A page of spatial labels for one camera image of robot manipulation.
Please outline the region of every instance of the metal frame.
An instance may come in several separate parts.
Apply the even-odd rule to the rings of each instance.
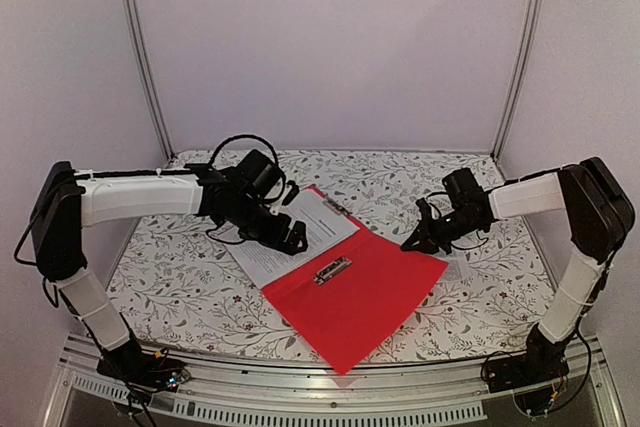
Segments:
[[[538,19],[540,17],[541,4],[542,0],[528,0],[527,3],[527,13],[524,22],[524,29],[522,31],[522,38],[520,39],[520,48],[516,58],[516,65],[509,84],[509,91],[507,93],[507,100],[502,114],[502,119],[500,120],[500,127],[498,128],[498,133],[491,151],[491,156],[498,161],[504,153],[507,137],[509,136],[509,130],[513,123],[513,116],[518,104],[518,98],[520,97],[520,92],[524,83],[524,76],[527,70],[531,48],[533,46],[536,26],[538,25]]]
[[[147,100],[147,106],[149,107],[149,113],[151,114],[151,121],[153,122],[153,127],[156,131],[158,142],[160,143],[160,148],[162,149],[162,154],[168,160],[175,155],[175,152],[173,150],[173,146],[171,145],[169,130],[162,114],[158,92],[153,81],[151,64],[149,62],[147,47],[142,33],[142,25],[140,23],[140,12],[138,11],[138,4],[136,0],[122,1],[124,2],[124,10],[127,16],[127,25],[129,27],[129,34],[131,35],[131,44],[133,46],[136,62],[138,64],[140,80],[142,82],[142,88]]]
[[[605,425],[624,426],[602,349],[595,337],[588,342],[593,352],[591,382],[600,415],[608,422]],[[149,352],[155,348],[145,345]],[[455,425],[470,420],[463,415],[484,417],[485,400],[546,385],[491,394],[479,375],[483,358],[430,364],[363,364],[349,375],[339,376],[322,364],[309,362],[204,352],[172,351],[171,355],[187,363],[192,380],[176,394],[157,394],[150,410],[215,425],[364,427],[386,425],[384,419],[397,427]],[[579,341],[571,342],[566,356],[570,377],[577,380],[585,373],[586,349]],[[61,388],[50,404],[52,414],[64,412],[73,398],[72,389],[124,402],[122,383],[95,372],[98,359],[99,352],[89,338],[69,336],[60,357]],[[422,416],[432,420],[422,421]],[[61,414],[49,415],[44,425],[60,427],[61,418]]]

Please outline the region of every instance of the red folder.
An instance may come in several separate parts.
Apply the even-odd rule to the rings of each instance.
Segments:
[[[397,244],[349,219],[358,232],[262,289],[287,322],[341,375],[407,320],[448,265],[425,254],[402,252]],[[351,265],[326,283],[316,283],[316,273],[342,256]]]

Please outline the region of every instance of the vertical metal pole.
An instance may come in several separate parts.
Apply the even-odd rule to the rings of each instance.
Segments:
[[[149,113],[151,114],[151,121],[153,122],[156,135],[158,136],[158,142],[160,143],[162,154],[167,160],[169,160],[174,156],[175,152],[171,145],[169,130],[167,129],[162,109],[160,108],[158,92],[153,81],[151,65],[147,55],[147,47],[145,45],[142,25],[140,23],[138,5],[136,0],[123,0],[123,2],[125,14],[127,16],[129,34],[131,34],[131,43],[133,45],[136,62],[138,64],[138,70],[140,72],[140,80],[142,81],[142,88],[147,100],[147,106],[149,107]]]
[[[518,104],[518,98],[520,97],[520,91],[522,90],[522,85],[524,83],[524,75],[529,62],[531,47],[533,46],[538,18],[540,17],[541,3],[542,0],[529,0],[527,4],[527,13],[525,17],[524,30],[522,31],[522,38],[520,40],[520,49],[518,50],[516,65],[511,77],[504,112],[502,114],[502,119],[500,120],[500,127],[493,143],[493,150],[491,151],[491,156],[497,162],[504,153],[507,137],[509,136],[509,130],[513,122],[513,116]]]

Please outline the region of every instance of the open folder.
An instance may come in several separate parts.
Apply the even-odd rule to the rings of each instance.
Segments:
[[[276,280],[258,285],[339,374],[349,372],[395,332],[447,267],[434,257],[402,252],[352,216],[346,218],[356,227],[346,240]]]

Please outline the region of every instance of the floral tablecloth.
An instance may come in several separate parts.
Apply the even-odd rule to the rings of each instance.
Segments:
[[[224,152],[218,166],[235,164],[244,154]],[[172,167],[209,155],[187,151]],[[483,187],[502,182],[485,155],[296,150],[281,152],[280,162],[299,185],[316,184],[397,243],[416,225],[415,200],[441,190],[449,172],[470,167]],[[135,333],[189,350],[321,362],[224,245],[205,235],[211,227],[209,219],[193,216],[140,221],[107,288]],[[440,361],[523,348],[553,291],[520,219],[494,224],[488,237],[481,248],[457,254],[465,256],[469,275],[436,285],[369,362]],[[467,247],[477,243],[475,235],[459,241]]]

